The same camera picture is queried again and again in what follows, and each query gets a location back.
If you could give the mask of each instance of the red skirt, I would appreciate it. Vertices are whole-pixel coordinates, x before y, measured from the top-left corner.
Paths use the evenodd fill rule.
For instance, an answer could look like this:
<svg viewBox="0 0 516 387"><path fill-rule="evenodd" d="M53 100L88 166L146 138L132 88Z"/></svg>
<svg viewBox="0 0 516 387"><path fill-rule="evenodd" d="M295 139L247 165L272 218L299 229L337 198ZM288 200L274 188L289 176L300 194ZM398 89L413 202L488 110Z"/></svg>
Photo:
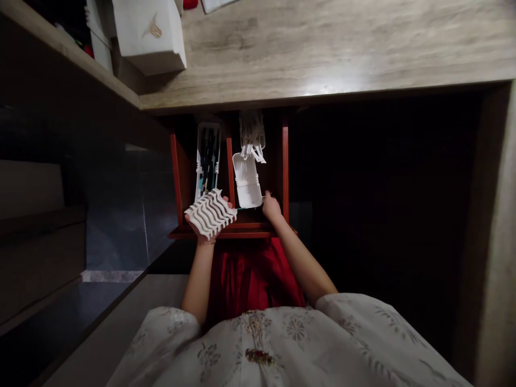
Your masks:
<svg viewBox="0 0 516 387"><path fill-rule="evenodd" d="M217 241L205 328L277 306L306 306L279 238Z"/></svg>

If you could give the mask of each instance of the white floral dress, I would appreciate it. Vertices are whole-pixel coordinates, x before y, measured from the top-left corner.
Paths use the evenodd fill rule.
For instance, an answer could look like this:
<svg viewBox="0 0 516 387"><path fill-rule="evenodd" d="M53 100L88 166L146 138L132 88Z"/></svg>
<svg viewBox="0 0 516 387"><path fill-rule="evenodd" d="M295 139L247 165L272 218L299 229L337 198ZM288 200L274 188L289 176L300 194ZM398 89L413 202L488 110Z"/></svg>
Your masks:
<svg viewBox="0 0 516 387"><path fill-rule="evenodd" d="M150 385L470 386L392 306L348 293L249 311L204 336L191 314L153 309L108 384Z"/></svg>

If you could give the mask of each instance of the hand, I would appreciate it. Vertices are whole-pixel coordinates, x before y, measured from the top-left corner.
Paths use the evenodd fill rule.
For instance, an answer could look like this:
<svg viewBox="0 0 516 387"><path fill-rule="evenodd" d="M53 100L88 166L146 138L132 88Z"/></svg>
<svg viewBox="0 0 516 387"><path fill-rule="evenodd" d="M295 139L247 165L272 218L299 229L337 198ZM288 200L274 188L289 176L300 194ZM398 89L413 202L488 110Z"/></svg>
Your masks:
<svg viewBox="0 0 516 387"><path fill-rule="evenodd" d="M229 198L227 196L224 196L223 199L227 202L229 201ZM227 206L229 208L233 208L233 204L231 204L231 203L227 203ZM222 231L222 229L223 229L223 227L222 227L217 234L215 234L210 239L208 239L207 237L205 237L204 235L202 235L199 232L197 227L192 222L190 222L190 216L188 214L185 215L184 218L187 220L190 227L192 227L193 232L195 232L195 234L197 235L197 244L198 245L212 245L213 243L215 243L215 239L219 236L220 231Z"/></svg>
<svg viewBox="0 0 516 387"><path fill-rule="evenodd" d="M281 215L280 204L270 195L270 191L265 191L265 198L263 199L263 214L269 222L274 223L279 219L284 219Z"/></svg>

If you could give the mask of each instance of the drawer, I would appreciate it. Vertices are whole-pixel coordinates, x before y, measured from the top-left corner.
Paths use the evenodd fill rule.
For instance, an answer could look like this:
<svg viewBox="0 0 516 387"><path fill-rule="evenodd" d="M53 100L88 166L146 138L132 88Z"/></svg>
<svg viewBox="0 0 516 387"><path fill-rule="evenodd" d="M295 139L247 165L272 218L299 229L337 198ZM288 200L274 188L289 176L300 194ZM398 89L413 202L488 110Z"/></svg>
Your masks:
<svg viewBox="0 0 516 387"><path fill-rule="evenodd" d="M237 183L233 168L233 154L240 152L238 112L220 115L224 134L220 146L218 188L235 208L240 208ZM174 185L178 226L170 232L170 239L195 239L192 228L184 218L184 211L194 203L196 182L197 123L192 115L173 116L163 120L171 129L170 146L174 168ZM278 199L284 218L289 221L289 128L288 116L281 109L263 111L266 164L256 164L262 194L271 191ZM218 238L270 238L276 233L261 208L239 210L236 221L222 230Z"/></svg>

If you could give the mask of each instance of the sleeve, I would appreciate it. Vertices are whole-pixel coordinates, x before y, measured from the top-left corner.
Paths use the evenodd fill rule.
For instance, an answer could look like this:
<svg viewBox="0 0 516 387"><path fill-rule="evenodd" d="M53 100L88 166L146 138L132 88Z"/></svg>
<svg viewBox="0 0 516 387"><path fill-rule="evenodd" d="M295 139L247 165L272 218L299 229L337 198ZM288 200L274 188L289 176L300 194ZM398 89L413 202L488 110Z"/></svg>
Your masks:
<svg viewBox="0 0 516 387"><path fill-rule="evenodd" d="M345 331L372 372L395 385L471 386L391 305L341 293L321 297L316 309Z"/></svg>
<svg viewBox="0 0 516 387"><path fill-rule="evenodd" d="M199 336L200 326L192 314L172 307L150 310L107 386L152 385Z"/></svg>

